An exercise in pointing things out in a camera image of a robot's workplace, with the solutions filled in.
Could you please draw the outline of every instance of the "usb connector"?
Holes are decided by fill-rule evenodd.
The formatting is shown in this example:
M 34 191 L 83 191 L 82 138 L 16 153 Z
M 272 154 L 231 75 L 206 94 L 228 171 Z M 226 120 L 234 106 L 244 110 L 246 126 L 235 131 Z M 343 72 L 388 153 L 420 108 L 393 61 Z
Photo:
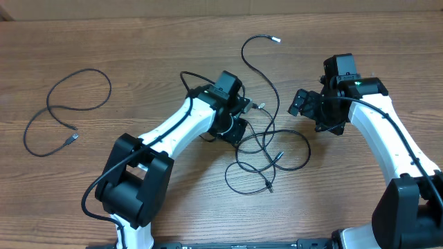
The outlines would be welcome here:
M 254 109 L 263 109 L 264 108 L 264 106 L 265 106 L 265 103 L 262 103 L 262 104 L 260 104 L 260 105 L 258 105 L 258 104 L 256 104 L 256 103 L 253 103 L 252 104 L 252 108 L 254 108 Z
M 64 142 L 64 145 L 70 145 L 72 142 L 74 142 L 78 138 L 78 134 L 74 133 L 72 136 L 70 136 L 66 141 Z
M 282 42 L 282 40 L 278 37 L 272 37 L 271 40 L 278 42 L 278 43 Z
M 277 156 L 275 156 L 274 161 L 277 162 L 278 160 L 280 160 L 283 156 L 284 151 L 280 151 L 278 152 Z

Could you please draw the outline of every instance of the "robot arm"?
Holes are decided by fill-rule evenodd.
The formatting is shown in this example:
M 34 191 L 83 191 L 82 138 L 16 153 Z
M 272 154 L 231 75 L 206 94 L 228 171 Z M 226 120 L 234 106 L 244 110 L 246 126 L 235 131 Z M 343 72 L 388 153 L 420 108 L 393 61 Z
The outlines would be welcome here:
M 443 246 L 443 210 L 438 201 L 443 193 L 443 174 L 400 122 L 385 86 L 378 78 L 362 79 L 351 54 L 335 55 L 325 60 L 324 67 L 321 93 L 300 89 L 289 113 L 316 121 L 316 131 L 336 135 L 341 135 L 345 123 L 351 122 L 368 142 L 387 185 L 372 222 L 335 232 L 333 240 L 347 249 Z M 430 178 L 418 170 L 393 125 L 365 103 L 388 114 Z M 432 191 L 430 182 L 440 194 Z M 419 205 L 420 197 L 428 203 Z
M 174 160 L 198 135 L 209 132 L 231 144 L 242 139 L 246 121 L 239 116 L 251 108 L 252 101 L 238 95 L 241 86 L 242 82 L 236 76 L 224 71 L 215 85 L 189 90 L 183 106 L 151 132 L 138 138 L 125 133 L 117 139 L 104 172 L 175 127 L 162 140 L 144 148 L 140 156 L 128 162 L 127 165 L 146 171 L 144 179 L 126 171 L 125 166 L 109 172 L 97 185 L 96 198 L 124 227 L 127 249 L 150 249 L 153 246 L 150 223 L 165 199 Z M 189 110 L 190 115 L 177 126 Z M 116 247 L 123 247 L 121 232 L 118 232 Z
M 361 100 L 372 104 L 389 114 L 401 129 L 401 132 L 405 135 L 414 154 L 420 159 L 423 168 L 429 176 L 433 176 L 435 170 L 440 170 L 434 162 L 424 155 L 417 144 L 415 144 L 414 140 L 395 113 L 394 107 L 392 106 L 392 100 L 389 96 L 383 96 L 378 93 L 364 95 Z M 400 178 L 402 174 L 409 174 L 412 177 L 422 176 L 422 173 L 420 173 L 416 165 L 410 159 L 410 156 L 397 132 L 382 115 L 367 106 L 353 102 L 350 107 L 348 118 L 351 124 L 353 124 L 366 139 L 369 148 L 377 159 L 381 171 L 383 172 L 386 185 L 388 185 L 393 178 Z

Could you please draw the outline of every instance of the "black cable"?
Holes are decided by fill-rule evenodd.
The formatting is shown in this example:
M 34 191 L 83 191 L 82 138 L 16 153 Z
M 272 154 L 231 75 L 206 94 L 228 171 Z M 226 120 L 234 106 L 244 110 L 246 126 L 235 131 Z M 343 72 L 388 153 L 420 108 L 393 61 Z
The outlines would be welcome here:
M 186 84 L 186 81 L 183 79 L 182 77 L 182 73 L 180 74 L 181 76 L 181 81 L 183 82 L 183 85 L 185 86 L 186 89 L 189 89 L 188 84 Z M 84 212 L 85 215 L 91 217 L 91 218 L 95 218 L 101 221 L 109 221 L 112 222 L 114 224 L 116 224 L 118 226 L 118 230 L 120 230 L 120 234 L 122 237 L 122 246 L 123 249 L 126 249 L 126 242 L 125 242 L 125 231 L 124 231 L 124 227 L 122 225 L 121 222 L 119 222 L 116 219 L 113 218 L 109 218 L 109 217 L 105 217 L 105 216 L 101 216 L 98 214 L 94 214 L 91 213 L 90 211 L 88 211 L 88 209 L 86 208 L 86 200 L 88 198 L 88 195 L 91 193 L 92 189 L 104 178 L 106 177 L 110 172 L 112 172 L 113 170 L 126 165 L 128 162 L 130 162 L 133 158 L 137 157 L 138 155 L 140 155 L 141 153 L 145 152 L 146 150 L 150 149 L 150 147 L 152 145 L 155 145 L 156 143 L 160 142 L 162 139 L 164 139 L 164 137 L 166 137 L 167 135 L 169 135 L 171 132 L 173 132 L 178 126 L 180 126 L 185 119 L 190 116 L 191 111 L 192 111 L 192 105 L 193 105 L 193 100 L 192 98 L 189 98 L 190 100 L 190 105 L 189 105 L 189 109 L 188 111 L 186 111 L 186 114 L 176 123 L 174 124 L 174 126 L 172 126 L 171 128 L 169 128 L 167 131 L 165 131 L 165 133 L 163 133 L 162 135 L 160 135 L 159 137 L 157 137 L 155 140 L 153 140 L 152 142 L 150 142 L 149 144 L 141 147 L 138 151 L 135 151 L 134 153 L 132 153 L 131 155 L 127 156 L 125 159 L 121 160 L 119 163 L 115 164 L 111 169 L 109 169 L 108 171 L 106 171 L 105 173 L 103 173 L 101 176 L 99 176 L 94 182 L 92 182 L 92 184 L 90 184 L 90 186 L 86 189 L 86 191 L 83 194 L 82 197 L 82 210 Z
M 278 95 L 277 88 L 276 88 L 275 85 L 272 83 L 272 81 L 271 81 L 271 80 L 270 80 L 270 79 L 269 79 L 269 78 L 268 78 L 268 77 L 267 77 L 262 71 L 260 71 L 260 70 L 257 69 L 256 67 L 252 66 L 252 65 L 246 60 L 246 58 L 244 57 L 244 47 L 245 47 L 245 46 L 248 44 L 248 42 L 250 42 L 252 39 L 260 38 L 260 37 L 267 38 L 267 39 L 270 39 L 270 40 L 273 40 L 273 41 L 276 41 L 276 42 L 280 42 L 280 40 L 279 40 L 278 38 L 273 37 L 273 36 L 271 36 L 271 35 L 254 35 L 254 36 L 250 37 L 249 39 L 247 39 L 247 40 L 243 43 L 243 46 L 242 46 L 242 52 L 241 52 L 242 60 L 243 60 L 243 62 L 244 62 L 249 68 L 251 68 L 253 71 L 255 71 L 255 72 L 258 73 L 260 76 L 262 76 L 262 77 L 268 82 L 268 84 L 271 86 L 271 88 L 274 90 L 274 92 L 275 92 L 275 96 L 276 96 L 276 98 L 277 98 L 277 109 L 275 110 L 275 113 L 274 113 L 274 115 L 272 116 L 267 110 L 265 110 L 265 109 L 263 109 L 263 108 L 257 106 L 256 104 L 253 105 L 253 108 L 254 108 L 254 109 L 259 109 L 259 110 L 264 111 L 264 112 L 265 112 L 265 113 L 271 118 L 271 121 L 270 121 L 270 123 L 268 124 L 268 126 L 266 127 L 266 129 L 264 130 L 264 132 L 260 132 L 260 133 L 256 133 L 255 130 L 254 130 L 254 128 L 253 128 L 253 126 L 251 125 L 251 123 L 246 121 L 247 124 L 248 124 L 248 125 L 251 127 L 251 129 L 252 129 L 252 134 L 249 135 L 249 136 L 247 136 L 247 137 L 245 137 L 245 138 L 243 138 L 243 139 L 238 143 L 238 145 L 235 146 L 235 162 L 234 162 L 234 163 L 231 163 L 230 165 L 228 165 L 228 167 L 226 168 L 226 171 L 225 171 L 225 181 L 226 181 L 226 184 L 228 185 L 229 188 L 232 189 L 232 191 L 234 191 L 234 192 L 236 192 L 236 193 L 238 193 L 238 194 L 256 194 L 256 193 L 258 193 L 258 192 L 262 192 L 262 191 L 264 191 L 264 190 L 266 190 L 266 189 L 268 189 L 270 192 L 272 192 L 272 191 L 273 191 L 273 190 L 272 190 L 272 184 L 273 184 L 273 182 L 274 182 L 274 180 L 275 180 L 276 168 L 281 169 L 281 170 L 283 170 L 283 171 L 295 171 L 295 170 L 298 170 L 298 169 L 303 168 L 303 167 L 309 162 L 309 159 L 311 158 L 311 146 L 310 146 L 310 144 L 309 144 L 308 139 L 307 139 L 306 137 L 304 137 L 301 133 L 298 133 L 297 131 L 289 130 L 289 129 L 281 129 L 281 130 L 277 130 L 277 131 L 275 130 L 275 119 L 277 118 L 277 114 L 278 114 L 278 111 L 279 111 L 279 108 L 280 108 L 280 96 Z M 307 155 L 307 159 L 306 159 L 306 161 L 305 161 L 303 164 L 301 164 L 301 165 L 299 165 L 299 166 L 297 166 L 297 167 L 293 167 L 293 168 L 285 168 L 285 167 L 281 167 L 281 166 L 277 165 L 277 161 L 282 157 L 283 152 L 281 151 L 281 152 L 280 152 L 275 158 L 272 158 L 272 157 L 269 155 L 268 151 L 266 150 L 267 146 L 269 145 L 269 143 L 270 143 L 270 142 L 272 141 L 272 139 L 274 138 L 274 135 L 275 135 L 276 133 L 281 133 L 281 132 L 289 132 L 289 133 L 293 133 L 293 134 L 295 134 L 295 135 L 300 136 L 300 137 L 306 142 L 306 144 L 307 144 L 307 148 L 308 148 L 308 155 Z M 272 134 L 272 137 L 271 137 L 271 139 L 270 139 L 268 142 L 266 142 L 266 135 L 269 135 L 269 134 Z M 260 143 L 260 141 L 258 140 L 258 138 L 257 138 L 258 136 L 262 136 L 262 143 Z M 258 150 L 256 150 L 256 151 L 244 151 L 244 150 L 240 149 L 240 146 L 241 146 L 244 142 L 246 142 L 247 140 L 250 140 L 250 139 L 252 139 L 252 138 L 254 138 L 255 141 L 257 142 L 257 144 L 259 145 L 260 148 L 259 148 Z M 248 164 L 248 163 L 245 163 L 245 162 L 242 162 L 242 161 L 239 160 L 238 153 L 244 153 L 244 154 L 256 154 L 256 153 L 261 152 L 261 151 L 264 152 L 265 156 L 267 157 L 267 159 L 268 159 L 268 161 L 269 161 L 269 164 L 268 164 L 267 166 L 261 168 L 261 169 L 257 169 L 257 168 L 255 168 L 254 166 L 252 166 L 252 165 L 250 165 L 250 164 Z M 241 192 L 241 191 L 238 191 L 238 190 L 234 189 L 234 188 L 229 184 L 228 179 L 227 179 L 227 173 L 228 173 L 228 170 L 229 170 L 229 168 L 230 168 L 231 166 L 233 166 L 234 164 L 237 164 L 241 169 L 243 169 L 243 170 L 246 171 L 246 172 L 249 172 L 249 173 L 257 173 L 257 174 L 259 174 L 259 175 L 264 179 L 264 181 L 265 181 L 265 185 L 266 185 L 266 186 L 263 187 L 263 188 L 261 188 L 261 189 L 259 189 L 259 190 L 254 190 L 254 191 L 252 191 L 252 192 Z M 272 178 L 271 181 L 269 181 L 269 180 L 264 176 L 264 174 L 262 173 L 263 171 L 269 169 L 270 167 L 273 168 L 273 178 Z
M 335 129 L 335 128 L 342 127 L 345 123 L 346 123 L 346 121 L 342 121 L 342 122 L 340 122 L 340 123 L 338 123 L 338 124 L 336 124 L 336 125 L 334 125 L 334 126 L 326 127 L 326 128 L 324 128 L 324 129 L 317 129 L 317 127 L 316 127 L 314 130 L 315 130 L 316 132 L 331 131 L 331 130 L 333 130 L 333 129 Z
M 73 107 L 66 107 L 66 106 L 62 106 L 62 105 L 55 105 L 55 106 L 50 106 L 50 105 L 49 105 L 49 96 L 51 95 L 51 93 L 53 92 L 53 90 L 54 90 L 54 88 L 55 88 L 56 86 L 58 86 L 58 85 L 59 85 L 60 83 L 62 83 L 63 81 L 69 79 L 70 77 L 73 77 L 74 75 L 77 75 L 77 74 L 82 73 L 82 72 L 85 72 L 85 71 L 95 71 L 95 72 L 98 72 L 98 73 L 102 74 L 102 75 L 106 78 L 106 80 L 108 81 L 108 83 L 109 83 L 109 93 L 108 93 L 108 96 L 106 97 L 106 99 L 105 99 L 102 103 L 100 103 L 99 105 L 96 105 L 96 106 L 94 106 L 94 107 L 90 107 L 90 108 L 73 108 Z M 101 107 L 102 105 L 104 105 L 104 104 L 109 100 L 109 98 L 111 97 L 111 92 L 112 92 L 112 84 L 111 84 L 111 80 L 108 78 L 108 76 L 107 76 L 105 73 L 103 73 L 102 71 L 100 71 L 100 70 L 98 70 L 98 69 L 94 69 L 94 68 L 84 68 L 84 69 L 81 69 L 81 70 L 79 70 L 79 71 L 76 71 L 76 72 L 74 72 L 74 73 L 72 73 L 72 74 L 70 74 L 70 75 L 64 77 L 63 79 L 61 79 L 59 82 L 57 82 L 57 83 L 56 83 L 56 84 L 50 89 L 48 95 L 46 96 L 46 107 L 43 108 L 43 109 L 41 109 L 40 111 L 38 111 L 38 112 L 37 112 L 37 113 L 36 113 L 36 114 L 35 114 L 35 115 L 29 120 L 28 124 L 26 125 L 25 131 L 24 131 L 24 133 L 23 133 L 23 145 L 25 146 L 25 149 L 26 149 L 30 154 L 32 154 L 32 155 L 34 155 L 34 156 L 45 157 L 45 156 L 50 156 L 50 155 L 54 154 L 55 152 L 57 152 L 57 151 L 63 149 L 65 146 L 71 144 L 74 140 L 76 140 L 76 139 L 78 138 L 78 134 L 76 134 L 76 133 L 73 134 L 71 137 L 69 137 L 68 139 L 66 139 L 66 141 L 63 143 L 63 145 L 61 145 L 61 146 L 58 147 L 57 149 L 54 149 L 53 151 L 50 151 L 50 152 L 45 153 L 45 154 L 36 154 L 36 153 L 32 152 L 32 151 L 29 149 L 29 147 L 28 147 L 28 145 L 27 145 L 27 143 L 26 143 L 26 134 L 28 133 L 29 126 L 32 124 L 32 122 L 34 122 L 35 118 L 37 118 L 38 116 L 40 116 L 40 114 L 42 114 L 42 113 L 45 112 L 45 111 L 49 111 L 49 113 L 51 114 L 51 116 L 52 116 L 57 122 L 59 122 L 60 124 L 64 125 L 65 127 L 68 127 L 69 129 L 77 130 L 76 127 L 74 127 L 74 126 L 72 126 L 72 125 L 69 125 L 69 124 L 67 124 L 67 123 L 64 123 L 64 122 L 62 122 L 61 120 L 59 120 L 57 117 L 55 117 L 55 116 L 54 116 L 54 113 L 52 112 L 52 109 L 59 108 L 59 109 L 66 109 L 66 110 L 72 110 L 72 111 L 90 111 L 90 110 L 94 110 L 94 109 L 97 109 L 97 108 Z
M 198 77 L 198 78 L 200 78 L 200 79 L 202 79 L 202 80 L 205 80 L 205 81 L 207 81 L 207 82 L 209 82 L 209 83 L 211 83 L 211 84 L 215 84 L 214 81 L 209 80 L 207 77 L 204 77 L 204 76 L 198 75 L 198 74 L 196 74 L 196 73 L 191 73 L 191 72 L 187 72 L 187 71 L 181 71 L 181 72 L 180 72 L 180 79 L 181 79 L 181 81 L 184 83 L 187 92 L 189 92 L 189 86 L 186 84 L 186 81 L 185 81 L 185 79 L 183 78 L 183 75 L 184 75 L 184 74 L 186 74 L 186 75 L 191 75 L 191 76 L 194 76 L 194 77 Z
M 442 197 L 440 196 L 440 194 L 439 194 L 437 188 L 435 187 L 434 183 L 432 182 L 431 178 L 426 173 L 426 170 L 423 168 L 422 164 L 420 163 L 420 159 L 415 156 L 415 153 L 412 150 L 412 148 L 410 147 L 410 145 L 409 145 L 406 137 L 404 136 L 403 132 L 401 132 L 401 129 L 398 127 L 398 125 L 395 123 L 395 121 L 389 116 L 389 113 L 386 113 L 386 112 L 382 111 L 381 109 L 379 109 L 378 107 L 376 107 L 376 106 L 374 106 L 374 105 L 372 105 L 370 103 L 367 103 L 367 102 L 365 102 L 363 100 L 356 100 L 354 98 L 348 98 L 348 97 L 326 97 L 326 98 L 321 98 L 319 100 L 319 102 L 321 103 L 321 102 L 328 101 L 328 100 L 346 100 L 346 101 L 350 101 L 350 102 L 357 102 L 359 104 L 367 106 L 367 107 L 371 108 L 372 110 L 380 113 L 383 116 L 383 118 L 385 118 L 392 125 L 394 130 L 399 135 L 400 140 L 403 142 L 403 145 L 406 148 L 406 151 L 408 151 L 409 156 L 412 158 L 415 166 L 418 168 L 420 173 L 422 173 L 424 179 L 429 184 L 429 187 L 431 188 L 432 193 L 434 194 L 435 200 L 438 202 L 438 205 L 440 206 L 440 210 L 443 211 L 443 200 L 442 200 Z
M 100 71 L 100 70 L 98 70 L 98 69 L 95 69 L 95 68 L 84 68 L 84 69 L 80 69 L 79 71 L 76 71 L 76 72 L 74 72 L 74 73 L 72 73 L 72 74 L 70 74 L 70 75 L 64 77 L 64 78 L 61 79 L 59 82 L 57 82 L 57 83 L 53 86 L 53 88 L 51 88 L 51 89 L 49 90 L 49 93 L 48 93 L 48 95 L 46 96 L 46 108 L 48 109 L 50 115 L 51 115 L 51 116 L 52 116 L 57 122 L 59 122 L 61 125 L 64 125 L 65 127 L 68 127 L 69 129 L 73 129 L 73 130 L 77 130 L 77 128 L 74 127 L 73 125 L 70 125 L 70 124 L 67 124 L 67 123 L 65 123 L 65 122 L 62 122 L 62 121 L 59 120 L 57 117 L 55 117 L 54 113 L 51 111 L 51 107 L 49 106 L 49 96 L 51 95 L 51 93 L 53 92 L 53 90 L 55 89 L 55 87 L 58 86 L 60 83 L 62 83 L 63 81 L 69 79 L 70 77 L 73 77 L 74 75 L 77 75 L 77 74 L 82 73 L 82 72 L 85 72 L 85 71 L 95 71 L 95 72 L 97 72 L 97 73 L 100 73 L 101 75 L 103 75 L 103 76 L 106 78 L 106 80 L 107 80 L 108 83 L 109 83 L 109 93 L 108 93 L 108 96 L 106 97 L 106 99 L 105 99 L 103 102 L 101 102 L 100 104 L 98 104 L 98 105 L 96 105 L 96 106 L 94 106 L 94 107 L 89 107 L 89 108 L 65 107 L 65 109 L 67 109 L 67 110 L 72 110 L 72 111 L 90 111 L 90 110 L 97 109 L 98 107 L 101 107 L 101 106 L 104 105 L 104 104 L 108 101 L 108 99 L 111 97 L 112 85 L 111 85 L 111 80 L 108 78 L 108 76 L 107 76 L 105 73 L 103 73 L 102 71 Z

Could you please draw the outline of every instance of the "black bracket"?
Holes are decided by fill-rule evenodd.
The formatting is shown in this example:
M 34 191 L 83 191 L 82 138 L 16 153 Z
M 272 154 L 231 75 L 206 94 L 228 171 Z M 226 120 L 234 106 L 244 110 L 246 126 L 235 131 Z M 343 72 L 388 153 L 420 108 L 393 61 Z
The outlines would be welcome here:
M 115 142 L 103 173 L 142 147 L 140 138 L 123 134 Z M 96 188 L 96 198 L 103 203 L 103 209 L 124 218 L 134 229 L 149 224 L 160 210 L 174 164 L 164 151 L 143 149 L 145 152 L 128 162 L 131 167 L 139 163 L 147 167 L 143 180 L 127 172 L 125 165 L 108 174 Z
M 363 95 L 381 93 L 388 95 L 388 90 L 379 78 L 362 79 L 356 71 L 352 54 L 334 55 L 323 62 L 325 75 L 320 83 L 320 93 L 299 89 L 288 112 L 297 116 L 299 113 L 316 122 L 316 131 L 328 130 L 336 135 L 343 134 L 351 102 L 346 100 L 322 101 L 328 97 L 347 97 L 361 99 Z
M 209 133 L 217 138 L 236 145 L 246 131 L 247 123 L 240 118 L 252 107 L 252 101 L 239 96 L 242 81 L 232 73 L 223 71 L 214 85 L 199 86 L 189 91 L 189 96 L 199 98 L 216 110 Z
M 443 173 L 431 180 L 443 194 Z M 419 205 L 419 198 L 428 200 Z M 372 231 L 381 248 L 432 248 L 443 246 L 442 210 L 423 177 L 402 174 L 389 182 L 372 214 Z

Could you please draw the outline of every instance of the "wall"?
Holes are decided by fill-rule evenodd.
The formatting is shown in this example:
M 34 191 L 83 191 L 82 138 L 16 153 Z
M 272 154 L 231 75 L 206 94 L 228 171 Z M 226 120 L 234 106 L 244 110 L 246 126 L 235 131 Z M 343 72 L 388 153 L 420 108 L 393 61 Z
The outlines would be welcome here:
M 17 21 L 441 9 L 443 0 L 0 0 Z

